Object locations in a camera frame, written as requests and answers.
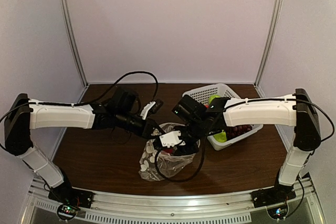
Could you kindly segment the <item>dark red fake grapes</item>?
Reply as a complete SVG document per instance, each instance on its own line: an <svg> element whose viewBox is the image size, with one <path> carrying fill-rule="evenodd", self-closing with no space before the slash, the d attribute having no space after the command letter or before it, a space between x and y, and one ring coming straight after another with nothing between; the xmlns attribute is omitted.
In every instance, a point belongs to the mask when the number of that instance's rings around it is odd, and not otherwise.
<svg viewBox="0 0 336 224"><path fill-rule="evenodd" d="M252 130L252 126L249 124L239 125L235 127L227 127L225 132L228 140L241 136Z"/></svg>

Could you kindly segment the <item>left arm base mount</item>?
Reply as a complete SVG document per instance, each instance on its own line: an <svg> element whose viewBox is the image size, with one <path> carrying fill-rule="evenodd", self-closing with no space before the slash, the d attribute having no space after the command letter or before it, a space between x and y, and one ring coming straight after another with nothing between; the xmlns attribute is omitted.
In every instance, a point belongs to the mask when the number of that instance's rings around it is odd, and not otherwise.
<svg viewBox="0 0 336 224"><path fill-rule="evenodd" d="M91 208L94 193L87 190L66 188L49 190L48 198L61 203L56 214L61 221L71 221L82 208Z"/></svg>

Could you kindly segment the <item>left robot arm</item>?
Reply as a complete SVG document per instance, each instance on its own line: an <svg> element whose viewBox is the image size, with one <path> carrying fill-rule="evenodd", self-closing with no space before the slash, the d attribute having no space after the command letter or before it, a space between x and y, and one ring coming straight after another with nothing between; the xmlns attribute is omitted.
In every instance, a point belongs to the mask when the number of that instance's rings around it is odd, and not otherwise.
<svg viewBox="0 0 336 224"><path fill-rule="evenodd" d="M61 128L104 130L119 127L142 138L149 138L157 124L148 116L159 109L162 102L152 99L133 112L133 105L138 100L136 92L122 87L104 101L95 99L81 103L39 101L21 93L1 119L4 122L2 148L20 158L39 175L55 197L69 201L76 197L76 190L65 171L55 165L37 145L32 138L32 131Z"/></svg>

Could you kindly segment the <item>green fake apple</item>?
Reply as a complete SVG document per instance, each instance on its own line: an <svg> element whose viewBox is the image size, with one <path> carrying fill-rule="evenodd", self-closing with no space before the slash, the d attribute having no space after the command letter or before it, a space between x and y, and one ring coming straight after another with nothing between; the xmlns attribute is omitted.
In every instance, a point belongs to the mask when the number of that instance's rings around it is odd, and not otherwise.
<svg viewBox="0 0 336 224"><path fill-rule="evenodd" d="M220 97L221 97L221 96L218 95L218 94L213 94L213 95L211 95L211 96L208 98L208 105L210 105L211 102L212 102L214 99L216 99L216 98L220 98Z"/></svg>

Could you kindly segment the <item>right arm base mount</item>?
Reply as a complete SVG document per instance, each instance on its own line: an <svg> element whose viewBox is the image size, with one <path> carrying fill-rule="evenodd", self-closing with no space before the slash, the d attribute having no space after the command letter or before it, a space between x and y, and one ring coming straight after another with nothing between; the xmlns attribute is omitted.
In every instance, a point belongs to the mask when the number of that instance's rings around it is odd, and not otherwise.
<svg viewBox="0 0 336 224"><path fill-rule="evenodd" d="M276 221L285 220L289 215L288 201L296 198L293 186L274 186L255 190L251 193L254 208L266 207L268 216Z"/></svg>

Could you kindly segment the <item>clear zip top bag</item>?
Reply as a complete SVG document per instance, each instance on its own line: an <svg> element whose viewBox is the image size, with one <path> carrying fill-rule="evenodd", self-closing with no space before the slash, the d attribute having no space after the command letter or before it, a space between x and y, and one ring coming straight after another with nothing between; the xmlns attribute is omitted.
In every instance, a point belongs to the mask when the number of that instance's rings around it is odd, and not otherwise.
<svg viewBox="0 0 336 224"><path fill-rule="evenodd" d="M139 174L142 179L153 182L168 180L171 182L186 182L193 179L200 172L205 158L205 139L202 138L198 141L199 151L201 151L201 159L199 166L195 173L185 179L174 179L173 177L178 174L186 165L193 162L196 154L174 156L164 153L162 149L160 152L155 149L155 140L148 140L143 154L140 158Z"/></svg>

